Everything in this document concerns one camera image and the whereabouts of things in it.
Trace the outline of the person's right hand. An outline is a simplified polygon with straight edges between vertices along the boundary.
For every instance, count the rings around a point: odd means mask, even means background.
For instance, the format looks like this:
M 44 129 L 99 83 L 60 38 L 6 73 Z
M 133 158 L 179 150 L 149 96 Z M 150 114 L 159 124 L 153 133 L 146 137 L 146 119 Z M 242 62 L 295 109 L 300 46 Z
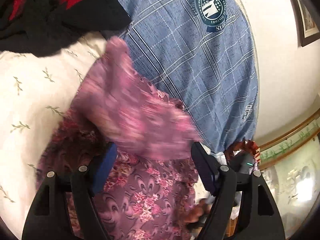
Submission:
M 200 217 L 210 214 L 212 204 L 207 204 L 207 199 L 201 199 L 184 218 L 185 226 L 188 227 L 190 224 L 198 223 Z

